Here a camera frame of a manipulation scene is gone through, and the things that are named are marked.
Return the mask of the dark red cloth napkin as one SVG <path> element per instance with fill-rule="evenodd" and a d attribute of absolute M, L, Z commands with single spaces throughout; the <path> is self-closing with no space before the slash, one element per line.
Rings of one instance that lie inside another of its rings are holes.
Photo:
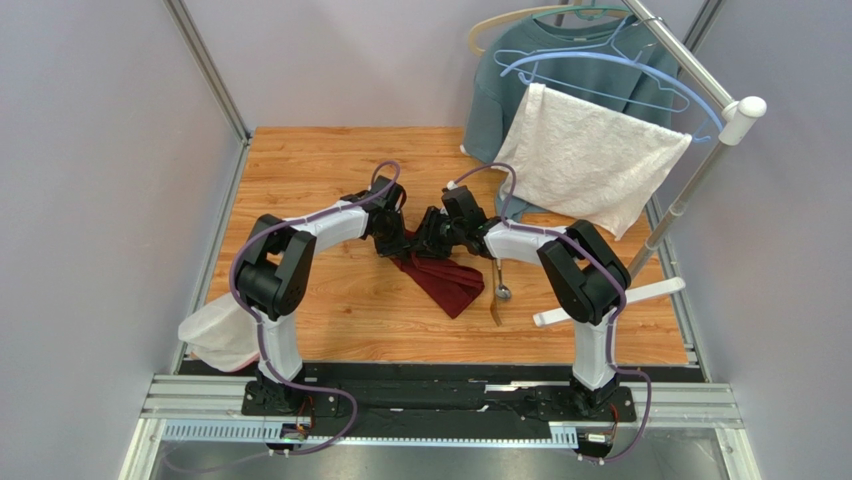
<path fill-rule="evenodd" d="M 459 317 L 484 291 L 483 274 L 451 259 L 425 258 L 409 254 L 392 258 L 451 319 Z"/>

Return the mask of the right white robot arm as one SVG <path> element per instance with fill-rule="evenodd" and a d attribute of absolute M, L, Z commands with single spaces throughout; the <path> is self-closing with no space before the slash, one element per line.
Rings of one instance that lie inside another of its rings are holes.
<path fill-rule="evenodd" d="M 588 221 L 560 230 L 487 217 L 465 187 L 445 190 L 440 208 L 426 210 L 407 240 L 429 258 L 456 246 L 491 260 L 542 267 L 560 307 L 574 324 L 575 359 L 569 405 L 583 416 L 602 410 L 619 386 L 612 324 L 626 304 L 631 276 Z"/>

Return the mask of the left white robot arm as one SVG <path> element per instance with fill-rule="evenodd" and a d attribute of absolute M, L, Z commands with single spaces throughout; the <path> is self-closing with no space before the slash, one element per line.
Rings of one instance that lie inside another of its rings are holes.
<path fill-rule="evenodd" d="M 344 392 L 303 383 L 296 312 L 302 303 L 317 254 L 354 239 L 402 240 L 405 189 L 395 179 L 376 176 L 368 189 L 342 197 L 302 217 L 260 217 L 238 251 L 229 273 L 230 293 L 255 321 L 256 378 L 247 388 L 248 414 L 294 414 L 319 396 Z"/>

